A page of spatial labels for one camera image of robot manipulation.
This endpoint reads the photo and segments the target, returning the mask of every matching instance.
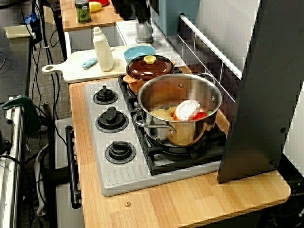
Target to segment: blue bowl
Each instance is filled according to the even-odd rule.
[[[124,58],[127,64],[129,64],[132,59],[143,55],[155,55],[155,49],[151,46],[139,45],[131,47],[124,52]]]

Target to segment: white tray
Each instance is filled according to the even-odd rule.
[[[99,64],[96,63],[93,67],[84,70],[81,66],[96,57],[95,50],[78,51],[71,54],[64,63],[57,65],[47,65],[42,68],[44,74],[52,74],[61,72],[63,79],[67,83],[76,83],[84,81],[92,81],[96,79],[117,77],[126,74],[127,63],[124,59],[124,52],[135,45],[112,47],[114,57],[114,67],[111,71],[102,71]]]

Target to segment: stove knob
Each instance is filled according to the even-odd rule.
[[[98,125],[107,130],[114,130],[122,127],[126,123],[126,117],[115,107],[109,107],[108,110],[98,118]]]
[[[132,154],[132,149],[127,142],[113,142],[109,151],[111,158],[117,161],[128,159]]]
[[[105,114],[105,118],[107,123],[112,124],[115,122],[115,119],[117,118],[117,110],[115,107],[110,107]]]
[[[101,102],[107,102],[113,100],[115,97],[115,94],[111,89],[107,89],[106,86],[103,86],[103,89],[99,90],[97,93],[97,100]]]

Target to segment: green clamp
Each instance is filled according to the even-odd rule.
[[[18,96],[15,97],[5,104],[2,105],[3,110],[8,110],[13,107],[23,107],[25,116],[27,118],[27,125],[25,128],[26,134],[32,134],[40,130],[41,121],[37,110],[33,104],[33,101],[28,96]]]

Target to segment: white wall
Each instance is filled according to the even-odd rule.
[[[304,86],[295,108],[283,153],[304,177]]]
[[[197,27],[243,72],[260,0],[200,0]]]

